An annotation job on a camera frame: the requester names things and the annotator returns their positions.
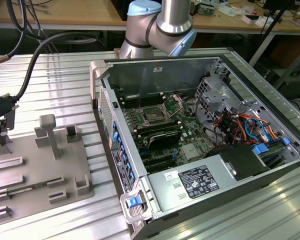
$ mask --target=metal workbench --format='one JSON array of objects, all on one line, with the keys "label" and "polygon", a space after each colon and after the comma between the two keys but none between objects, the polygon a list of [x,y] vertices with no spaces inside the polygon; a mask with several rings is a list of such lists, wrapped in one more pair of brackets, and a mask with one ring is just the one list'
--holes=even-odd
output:
[{"label": "metal workbench", "polygon": [[[224,54],[300,130],[300,115],[287,100],[235,52],[226,48],[190,50],[188,54]],[[24,80],[30,55],[0,64],[0,95],[16,94]],[[32,134],[39,116],[54,114],[57,128],[77,124],[92,175],[95,195],[91,198],[0,225],[3,239],[130,239],[109,166],[90,106],[89,64],[113,59],[112,52],[41,55],[29,87],[16,110],[12,138]],[[250,93],[236,85],[243,97]],[[153,237],[176,239],[300,239],[300,168],[270,186],[199,215]]]}]

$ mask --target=circuit board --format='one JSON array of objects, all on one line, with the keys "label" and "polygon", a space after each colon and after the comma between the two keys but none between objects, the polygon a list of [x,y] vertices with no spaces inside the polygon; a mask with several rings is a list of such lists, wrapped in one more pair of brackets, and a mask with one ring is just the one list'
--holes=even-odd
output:
[{"label": "circuit board", "polygon": [[[191,108],[192,105],[179,96],[170,96],[163,104],[123,109],[148,172],[155,173],[200,160],[214,147]],[[170,134],[170,137],[160,142],[162,146],[151,148],[151,139],[164,134]],[[173,134],[178,135],[176,142],[173,142]]]}]

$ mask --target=blue tab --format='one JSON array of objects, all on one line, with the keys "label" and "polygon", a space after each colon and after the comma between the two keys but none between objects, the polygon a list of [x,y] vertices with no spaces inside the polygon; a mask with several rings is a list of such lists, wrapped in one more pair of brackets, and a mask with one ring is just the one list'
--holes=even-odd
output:
[{"label": "blue tab", "polygon": [[133,172],[130,172],[130,179],[132,182],[135,180],[135,175]]},{"label": "blue tab", "polygon": [[119,134],[118,134],[118,132],[116,131],[114,134],[113,134],[113,137],[112,137],[112,139],[113,139],[113,141],[117,141],[118,140],[118,137],[119,137]]},{"label": "blue tab", "polygon": [[126,164],[126,169],[127,169],[128,171],[130,171],[130,169],[131,169],[131,165],[130,165],[129,162]]},{"label": "blue tab", "polygon": [[263,153],[269,151],[269,148],[267,148],[267,146],[266,146],[264,143],[262,143],[262,144],[256,145],[256,146],[253,148],[253,151],[254,151],[256,154],[260,155],[260,154],[263,154]]},{"label": "blue tab", "polygon": [[132,197],[126,200],[128,208],[133,208],[142,204],[141,198],[139,196]]},{"label": "blue tab", "polygon": [[289,140],[288,138],[286,138],[286,137],[284,137],[284,138],[282,139],[282,141],[283,141],[283,143],[284,143],[285,145],[289,145],[289,144],[290,144],[290,140]]},{"label": "blue tab", "polygon": [[127,154],[123,154],[123,162],[124,162],[124,164],[126,164],[127,161],[128,161]]}]

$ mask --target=warning label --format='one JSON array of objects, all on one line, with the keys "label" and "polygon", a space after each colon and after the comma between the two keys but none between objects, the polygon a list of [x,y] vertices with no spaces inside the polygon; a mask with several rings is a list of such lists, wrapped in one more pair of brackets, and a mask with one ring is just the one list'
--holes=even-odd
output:
[{"label": "warning label", "polygon": [[192,199],[219,189],[206,165],[180,172],[179,177],[189,197]]}]

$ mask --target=power supply label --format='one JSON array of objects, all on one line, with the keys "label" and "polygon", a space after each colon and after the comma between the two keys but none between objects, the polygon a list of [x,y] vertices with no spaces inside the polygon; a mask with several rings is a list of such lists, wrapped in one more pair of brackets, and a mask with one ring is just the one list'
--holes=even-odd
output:
[{"label": "power supply label", "polygon": [[219,189],[206,165],[180,172],[179,178],[191,199],[196,199]]},{"label": "power supply label", "polygon": [[120,153],[118,150],[111,151],[112,157],[114,160],[114,164],[116,166],[116,171],[119,174],[119,178],[121,181],[121,185],[125,193],[129,193],[131,191],[130,183],[126,175],[126,171],[124,169],[124,164],[121,161]]}]

